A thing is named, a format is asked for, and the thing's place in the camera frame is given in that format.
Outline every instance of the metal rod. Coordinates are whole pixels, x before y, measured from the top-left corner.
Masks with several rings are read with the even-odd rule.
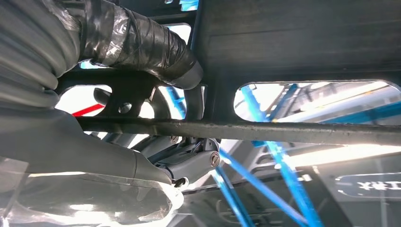
[[[215,180],[217,186],[220,188],[228,204],[230,205],[231,210],[234,212],[241,225],[244,227],[254,227],[255,224],[252,222],[251,217],[246,211],[244,205],[239,199],[237,193],[234,190],[233,185],[230,183],[230,180],[224,173],[223,169],[218,166],[216,170],[212,172],[211,175]]]
[[[247,121],[224,123],[100,116],[77,117],[77,120],[84,131],[315,144],[401,145],[399,126]]]
[[[221,159],[235,169],[241,176],[243,176],[250,184],[257,188],[266,198],[269,198],[274,204],[276,204],[283,212],[285,212],[290,218],[302,227],[306,227],[306,219],[300,215],[294,208],[274,193],[270,188],[263,184],[257,177],[252,175],[247,169],[242,167],[234,158],[227,154],[223,149],[220,148]]]
[[[260,104],[253,95],[252,90],[248,86],[245,86],[241,91],[253,118],[259,122],[270,121],[270,118],[264,116],[263,112],[260,111]],[[320,221],[308,194],[303,185],[298,181],[295,168],[291,167],[286,162],[288,155],[284,148],[277,142],[265,141],[264,144],[269,148],[269,152],[273,156],[275,162],[281,166],[281,175],[283,176],[296,204],[308,221],[308,225],[310,227],[323,227],[322,221]]]

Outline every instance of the bolt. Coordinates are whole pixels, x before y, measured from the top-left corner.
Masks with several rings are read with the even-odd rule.
[[[217,167],[220,163],[220,155],[217,152],[213,152],[210,156],[210,164],[212,167]]]
[[[170,142],[171,143],[177,143],[178,142],[178,136],[170,136]]]

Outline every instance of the fluorescent light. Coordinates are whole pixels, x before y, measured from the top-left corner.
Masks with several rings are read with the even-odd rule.
[[[82,211],[91,211],[93,210],[94,205],[92,204],[73,204],[70,205],[70,208],[73,210],[82,210]]]
[[[313,84],[311,85],[311,89],[318,89],[318,88],[324,87],[324,86],[326,86],[326,85],[328,85],[328,84],[330,84],[330,82],[313,83]]]
[[[360,144],[289,156],[286,161],[292,167],[314,166],[397,152],[401,152],[401,147]]]
[[[325,98],[321,98],[318,99],[316,101],[310,102],[310,103],[306,103],[304,105],[301,106],[301,111],[309,111],[309,110],[313,110],[315,108],[319,108],[328,104],[332,104],[344,99],[348,99],[354,96],[358,96],[358,95],[364,95],[365,93],[368,93],[370,91],[376,90],[376,89],[380,89],[382,87],[387,86],[388,84],[386,84],[385,82],[382,81],[378,81],[378,82],[374,82],[374,83],[370,83],[367,85],[363,85],[357,88],[353,88],[353,89],[349,89],[343,92],[340,92],[338,94],[332,95],[332,96],[328,96]]]
[[[41,176],[71,176],[71,175],[83,175],[84,172],[62,172],[62,173],[45,173],[45,174],[30,174],[28,177],[41,177]]]

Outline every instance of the flexible hose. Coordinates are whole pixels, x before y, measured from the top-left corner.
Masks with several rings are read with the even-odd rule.
[[[54,107],[56,77],[78,62],[79,27],[67,30],[40,0],[3,0],[0,31],[0,101]]]
[[[1,102],[54,107],[57,77],[80,59],[145,70],[185,89],[202,77],[177,34],[104,0],[3,0],[0,31]]]

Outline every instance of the gray plastic housing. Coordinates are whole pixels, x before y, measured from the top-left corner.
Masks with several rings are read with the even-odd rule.
[[[86,135],[69,113],[8,106],[0,107],[0,116],[0,156],[28,162],[29,173],[85,172],[171,184],[139,152]]]

